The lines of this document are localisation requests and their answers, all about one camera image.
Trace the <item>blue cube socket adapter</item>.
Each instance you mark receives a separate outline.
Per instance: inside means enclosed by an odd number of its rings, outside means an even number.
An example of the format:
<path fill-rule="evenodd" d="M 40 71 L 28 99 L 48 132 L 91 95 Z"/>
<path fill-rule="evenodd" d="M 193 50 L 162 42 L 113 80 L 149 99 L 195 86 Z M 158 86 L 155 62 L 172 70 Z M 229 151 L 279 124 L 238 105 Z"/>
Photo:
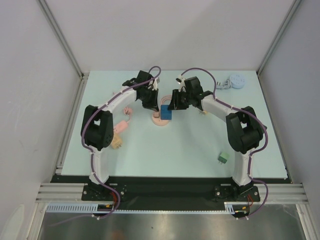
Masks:
<path fill-rule="evenodd" d="M 168 104 L 162 104 L 160 106 L 160 119 L 161 120 L 166 120 L 166 121 L 171 121 L 172 120 L 172 111 L 169 110 L 169 105 Z"/>

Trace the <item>pink brown USB charger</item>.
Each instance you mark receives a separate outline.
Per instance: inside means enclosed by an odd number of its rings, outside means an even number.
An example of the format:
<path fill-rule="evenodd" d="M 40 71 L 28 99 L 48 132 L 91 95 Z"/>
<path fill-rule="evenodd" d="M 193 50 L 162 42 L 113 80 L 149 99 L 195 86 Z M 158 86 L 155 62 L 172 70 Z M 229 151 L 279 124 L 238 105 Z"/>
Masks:
<path fill-rule="evenodd" d="M 154 112 L 154 113 L 152 114 L 152 116 L 153 116 L 154 118 L 158 119 L 158 118 L 161 117 L 161 114 L 160 114 L 159 111 L 157 111 L 157 112 Z"/>

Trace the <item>tan cube plug adapter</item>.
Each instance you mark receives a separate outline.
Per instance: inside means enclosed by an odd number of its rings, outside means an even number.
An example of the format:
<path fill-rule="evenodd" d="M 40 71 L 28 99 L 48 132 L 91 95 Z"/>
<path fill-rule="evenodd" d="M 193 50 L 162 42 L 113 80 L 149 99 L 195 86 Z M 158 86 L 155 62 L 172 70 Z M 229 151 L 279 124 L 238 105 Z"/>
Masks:
<path fill-rule="evenodd" d="M 115 150 L 115 149 L 119 149 L 122 147 L 122 144 L 123 144 L 123 140 L 120 136 L 118 135 L 114 135 L 113 136 L 113 139 L 112 139 L 112 142 L 111 142 L 111 147 Z"/>

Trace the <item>round blue power strip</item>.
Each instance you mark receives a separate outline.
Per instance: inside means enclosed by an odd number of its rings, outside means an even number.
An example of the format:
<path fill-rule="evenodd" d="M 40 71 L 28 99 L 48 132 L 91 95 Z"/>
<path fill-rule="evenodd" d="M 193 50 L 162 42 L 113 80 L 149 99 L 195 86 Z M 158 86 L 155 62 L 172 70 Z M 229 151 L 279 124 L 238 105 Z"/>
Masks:
<path fill-rule="evenodd" d="M 225 81 L 217 82 L 216 88 L 219 90 L 242 89 L 245 85 L 246 78 L 239 73 L 233 73 Z"/>

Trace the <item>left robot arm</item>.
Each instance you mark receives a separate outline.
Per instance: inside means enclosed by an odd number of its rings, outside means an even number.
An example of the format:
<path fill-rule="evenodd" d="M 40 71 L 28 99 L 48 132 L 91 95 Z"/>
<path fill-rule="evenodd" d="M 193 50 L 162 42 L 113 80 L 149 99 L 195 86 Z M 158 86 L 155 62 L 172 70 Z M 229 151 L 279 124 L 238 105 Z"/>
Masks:
<path fill-rule="evenodd" d="M 155 76 L 150 71 L 141 70 L 137 77 L 126 80 L 111 99 L 98 106 L 88 105 L 84 110 L 81 144 L 89 151 L 89 180 L 96 184 L 93 194 L 100 200 L 107 199 L 112 189 L 105 184 L 110 174 L 107 164 L 102 160 L 102 154 L 114 138 L 114 114 L 137 100 L 141 101 L 144 109 L 159 111 L 158 83 L 162 70 L 159 66 L 153 66 L 152 69 L 158 69 Z"/>

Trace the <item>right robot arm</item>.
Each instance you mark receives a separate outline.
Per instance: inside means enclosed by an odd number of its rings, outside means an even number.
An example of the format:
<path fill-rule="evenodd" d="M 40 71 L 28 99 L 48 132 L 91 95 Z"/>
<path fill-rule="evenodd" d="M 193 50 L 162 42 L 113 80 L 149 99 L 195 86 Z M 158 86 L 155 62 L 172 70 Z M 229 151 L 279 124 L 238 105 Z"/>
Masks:
<path fill-rule="evenodd" d="M 172 91 L 168 110 L 186 110 L 193 106 L 225 122 L 228 143 L 235 157 L 232 174 L 234 185 L 230 188 L 230 194 L 235 200 L 242 201 L 253 188 L 252 155 L 263 139 L 266 128 L 259 123 L 252 107 L 236 108 L 222 102 L 211 91 L 204 91 L 196 76 L 188 79 L 180 76 L 176 81 L 179 88 Z"/>

